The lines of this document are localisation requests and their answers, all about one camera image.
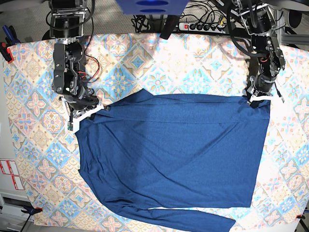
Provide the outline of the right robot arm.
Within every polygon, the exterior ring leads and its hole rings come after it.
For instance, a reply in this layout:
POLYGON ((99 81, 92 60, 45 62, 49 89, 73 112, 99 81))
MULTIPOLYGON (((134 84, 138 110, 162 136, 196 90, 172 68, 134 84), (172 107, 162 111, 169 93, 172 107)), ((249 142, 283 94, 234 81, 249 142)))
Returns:
POLYGON ((50 37, 56 40, 52 90, 60 95, 67 111, 67 129, 76 133, 82 120, 103 109, 95 91, 87 86, 92 78, 82 67, 88 55, 81 38, 85 23, 93 20, 96 2, 88 6, 85 0, 50 0, 48 4, 46 23, 50 37))

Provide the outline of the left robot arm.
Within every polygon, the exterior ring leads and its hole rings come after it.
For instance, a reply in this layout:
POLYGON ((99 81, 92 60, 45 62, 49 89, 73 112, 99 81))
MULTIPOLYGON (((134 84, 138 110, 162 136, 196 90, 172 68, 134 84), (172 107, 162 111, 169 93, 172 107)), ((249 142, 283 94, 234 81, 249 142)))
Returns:
POLYGON ((272 97, 277 75, 285 69, 285 59, 276 35, 276 24, 267 6, 257 0, 229 0, 226 3, 226 24, 233 44, 243 54, 257 59, 258 74, 252 75, 246 88, 247 103, 257 108, 272 97), (243 48, 234 36, 232 12, 251 37, 252 51, 243 48))

